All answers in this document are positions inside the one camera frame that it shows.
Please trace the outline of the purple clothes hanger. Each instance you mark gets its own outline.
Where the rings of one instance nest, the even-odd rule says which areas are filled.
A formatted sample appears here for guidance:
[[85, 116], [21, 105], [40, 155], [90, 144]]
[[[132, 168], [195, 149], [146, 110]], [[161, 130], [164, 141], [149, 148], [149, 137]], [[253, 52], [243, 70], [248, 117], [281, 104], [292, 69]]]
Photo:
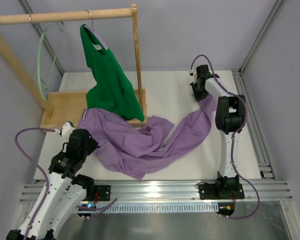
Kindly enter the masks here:
[[94, 28], [94, 19], [93, 19], [93, 17], [92, 17], [92, 15], [91, 15], [91, 13], [90, 13], [90, 11], [89, 10], [85, 10], [87, 13], [88, 13], [88, 15], [89, 15], [89, 18], [90, 18], [90, 20], [91, 20], [91, 26], [88, 26], [88, 25], [84, 25], [84, 28], [86, 29], [86, 30], [88, 30], [91, 34], [93, 34], [94, 35], [94, 37], [100, 42], [100, 46], [103, 48], [103, 49], [105, 49], [105, 50], [108, 50], [109, 48], [108, 48], [108, 46], [106, 45], [106, 43], [103, 41], [103, 39], [100, 37], [100, 35], [96, 32], [96, 30], [95, 30], [95, 28]]

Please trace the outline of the aluminium frame post right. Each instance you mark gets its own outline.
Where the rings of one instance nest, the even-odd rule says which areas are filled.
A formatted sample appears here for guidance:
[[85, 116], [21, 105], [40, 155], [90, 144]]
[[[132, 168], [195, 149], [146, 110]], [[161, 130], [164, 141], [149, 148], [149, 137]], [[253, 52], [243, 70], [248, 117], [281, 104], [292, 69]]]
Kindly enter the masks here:
[[245, 95], [246, 106], [248, 110], [247, 129], [251, 138], [254, 154], [256, 156], [259, 174], [263, 180], [269, 181], [278, 180], [275, 173], [276, 168], [273, 164], [273, 158], [271, 156], [270, 149], [267, 145], [267, 141], [261, 129], [261, 125], [254, 108], [254, 101], [251, 99], [250, 90], [247, 85], [245, 74], [247, 73], [249, 65], [251, 65], [254, 56], [261, 47], [263, 41], [265, 40], [285, 3], [285, 0], [276, 0], [274, 2], [267, 17], [264, 20], [264, 23], [262, 24], [262, 27], [258, 31], [257, 36], [255, 37], [251, 47], [249, 48], [249, 51], [244, 58], [243, 63], [239, 68], [233, 68], [231, 70], [235, 87], [238, 93]]

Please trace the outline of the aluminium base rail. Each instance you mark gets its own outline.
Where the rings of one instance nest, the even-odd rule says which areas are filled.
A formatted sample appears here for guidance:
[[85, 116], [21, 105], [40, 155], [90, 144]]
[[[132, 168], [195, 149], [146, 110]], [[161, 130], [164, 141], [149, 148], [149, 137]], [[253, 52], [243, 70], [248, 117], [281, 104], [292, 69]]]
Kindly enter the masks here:
[[[199, 203], [217, 202], [204, 193], [199, 180], [97, 180], [96, 185], [110, 186], [110, 200], [118, 203]], [[232, 196], [236, 202], [291, 201], [292, 192], [285, 181], [273, 179], [241, 181], [241, 188]]]

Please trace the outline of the black mounting plate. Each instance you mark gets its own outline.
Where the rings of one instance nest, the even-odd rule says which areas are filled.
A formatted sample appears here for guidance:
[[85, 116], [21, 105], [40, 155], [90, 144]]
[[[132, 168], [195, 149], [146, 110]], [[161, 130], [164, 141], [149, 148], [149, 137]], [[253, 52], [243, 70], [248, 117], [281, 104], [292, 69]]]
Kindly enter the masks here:
[[95, 185], [94, 192], [92, 194], [92, 200], [97, 202], [108, 202], [111, 196], [111, 186], [110, 185]]
[[245, 199], [245, 193], [241, 183], [237, 188], [224, 187], [218, 189], [215, 183], [199, 182], [196, 187], [201, 200]]

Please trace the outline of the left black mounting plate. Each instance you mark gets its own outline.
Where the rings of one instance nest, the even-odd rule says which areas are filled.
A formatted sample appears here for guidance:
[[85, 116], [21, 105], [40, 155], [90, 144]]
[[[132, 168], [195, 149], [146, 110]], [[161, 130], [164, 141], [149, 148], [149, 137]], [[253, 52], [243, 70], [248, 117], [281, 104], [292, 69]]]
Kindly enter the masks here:
[[111, 196], [111, 186], [110, 185], [95, 185], [94, 192], [92, 194], [92, 200], [97, 202], [108, 202]]

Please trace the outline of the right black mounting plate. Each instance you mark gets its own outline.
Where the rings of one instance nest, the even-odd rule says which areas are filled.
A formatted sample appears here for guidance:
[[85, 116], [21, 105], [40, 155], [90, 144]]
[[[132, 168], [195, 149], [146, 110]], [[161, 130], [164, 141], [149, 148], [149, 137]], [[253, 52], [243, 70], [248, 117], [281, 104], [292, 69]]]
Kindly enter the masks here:
[[245, 193], [241, 183], [237, 188], [224, 187], [218, 189], [215, 183], [199, 182], [196, 187], [201, 200], [245, 199]]

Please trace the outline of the purple trousers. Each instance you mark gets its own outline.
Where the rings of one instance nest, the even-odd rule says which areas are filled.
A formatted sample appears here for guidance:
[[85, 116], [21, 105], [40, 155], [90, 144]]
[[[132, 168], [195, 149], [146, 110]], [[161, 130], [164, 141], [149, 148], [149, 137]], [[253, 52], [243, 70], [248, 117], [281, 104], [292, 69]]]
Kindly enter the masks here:
[[87, 130], [97, 141], [93, 153], [107, 170], [142, 180], [146, 174], [158, 172], [185, 156], [207, 138], [217, 100], [208, 95], [198, 105], [199, 109], [178, 125], [151, 116], [140, 129], [108, 110], [85, 109], [78, 128]]

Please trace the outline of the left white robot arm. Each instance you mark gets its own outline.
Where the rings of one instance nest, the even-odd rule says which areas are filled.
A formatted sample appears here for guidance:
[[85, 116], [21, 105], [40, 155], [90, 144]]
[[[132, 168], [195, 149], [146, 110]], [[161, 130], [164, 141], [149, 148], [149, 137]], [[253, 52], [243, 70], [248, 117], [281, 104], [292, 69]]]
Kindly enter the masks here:
[[48, 172], [42, 171], [44, 187], [21, 226], [9, 231], [8, 240], [55, 240], [79, 203], [95, 191], [94, 179], [77, 172], [98, 143], [86, 129], [69, 127], [60, 134], [66, 142]]

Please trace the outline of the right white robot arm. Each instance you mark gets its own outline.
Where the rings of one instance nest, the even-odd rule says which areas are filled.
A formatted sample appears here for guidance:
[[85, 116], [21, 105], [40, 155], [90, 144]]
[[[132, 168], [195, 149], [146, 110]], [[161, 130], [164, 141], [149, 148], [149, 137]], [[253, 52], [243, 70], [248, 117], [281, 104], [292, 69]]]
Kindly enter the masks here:
[[190, 69], [190, 84], [196, 101], [214, 97], [217, 100], [215, 126], [221, 137], [221, 161], [214, 183], [197, 184], [201, 200], [244, 199], [240, 174], [236, 168], [238, 142], [246, 124], [246, 105], [243, 95], [228, 91], [218, 75], [212, 74], [207, 65]]

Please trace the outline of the green t-shirt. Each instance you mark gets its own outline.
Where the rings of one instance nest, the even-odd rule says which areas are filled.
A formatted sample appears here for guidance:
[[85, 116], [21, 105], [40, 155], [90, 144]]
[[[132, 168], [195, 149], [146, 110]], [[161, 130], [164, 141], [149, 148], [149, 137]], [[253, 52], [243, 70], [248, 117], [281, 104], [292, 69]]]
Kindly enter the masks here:
[[129, 121], [145, 120], [145, 115], [134, 92], [111, 49], [105, 50], [95, 36], [80, 26], [80, 38], [87, 67], [96, 85], [86, 94], [89, 109], [100, 108]]

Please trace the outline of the wooden clothes rack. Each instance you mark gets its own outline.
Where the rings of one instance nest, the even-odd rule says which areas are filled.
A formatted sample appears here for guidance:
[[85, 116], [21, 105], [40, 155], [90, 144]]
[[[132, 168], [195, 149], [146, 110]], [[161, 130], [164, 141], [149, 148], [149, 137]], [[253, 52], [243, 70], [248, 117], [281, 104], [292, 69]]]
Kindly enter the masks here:
[[[21, 25], [35, 23], [69, 22], [98, 19], [119, 19], [131, 18], [133, 27], [133, 40], [135, 51], [137, 88], [134, 89], [135, 95], [139, 99], [139, 104], [144, 115], [147, 114], [146, 90], [142, 87], [140, 44], [138, 30], [138, 9], [135, 3], [129, 8], [99, 9], [89, 11], [68, 11], [35, 14], [15, 14], [0, 15], [0, 25]], [[47, 99], [40, 93], [39, 87], [28, 73], [21, 60], [14, 53], [10, 45], [0, 34], [0, 54], [5, 58], [20, 80], [27, 87], [35, 100], [43, 108], [43, 115], [40, 127], [56, 129], [64, 122], [70, 121], [77, 125], [80, 114], [87, 107], [85, 91], [50, 92]]]

